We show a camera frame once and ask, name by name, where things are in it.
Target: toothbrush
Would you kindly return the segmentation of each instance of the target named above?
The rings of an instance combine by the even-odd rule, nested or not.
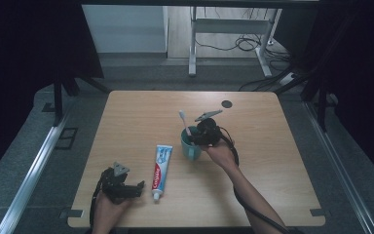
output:
[[[178,114],[180,114],[180,118],[183,120],[184,128],[186,129],[187,135],[190,136],[191,132],[190,132],[189,128],[187,128],[187,124],[186,124],[186,121],[185,121],[186,115],[184,114],[184,111],[183,110],[179,110]]]

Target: blue cup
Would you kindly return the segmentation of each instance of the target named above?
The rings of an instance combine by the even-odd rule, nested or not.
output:
[[[188,127],[191,134],[197,133],[199,130],[195,126]],[[183,155],[190,161],[194,161],[199,158],[199,156],[202,154],[202,149],[199,145],[194,145],[190,140],[188,139],[187,132],[185,129],[181,132],[181,146],[183,149]]]

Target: gray floor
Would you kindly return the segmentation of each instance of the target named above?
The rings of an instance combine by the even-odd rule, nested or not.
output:
[[[186,59],[122,58],[102,56],[105,79],[96,79],[114,90],[237,91],[262,77],[254,59],[200,59],[197,77],[188,76]],[[66,128],[77,128],[69,150],[55,150],[18,223],[15,233],[84,233],[70,228],[59,215],[72,206],[107,95],[77,80],[81,89]],[[364,233],[355,211],[326,157],[323,145],[299,98],[303,85],[279,96],[280,104],[295,138],[320,204],[325,211],[322,227],[297,227],[304,233]],[[0,162],[0,222],[37,155],[54,121],[54,113],[42,112],[53,102],[52,87],[36,94],[35,107]],[[374,167],[343,126],[327,109],[328,134],[353,184],[374,218]],[[130,233],[251,233],[235,229],[132,229]]]

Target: white toothpaste tube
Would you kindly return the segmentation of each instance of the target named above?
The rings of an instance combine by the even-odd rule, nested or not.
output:
[[[160,196],[164,192],[166,184],[166,175],[168,168],[169,156],[171,156],[172,146],[170,145],[157,145],[156,167],[154,169],[154,178],[152,185],[152,192],[154,201],[158,202]]]

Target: red toothpaste label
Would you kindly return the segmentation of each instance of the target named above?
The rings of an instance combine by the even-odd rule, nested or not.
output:
[[[157,189],[160,185],[160,182],[161,182],[161,169],[160,169],[160,166],[156,163],[152,188]]]

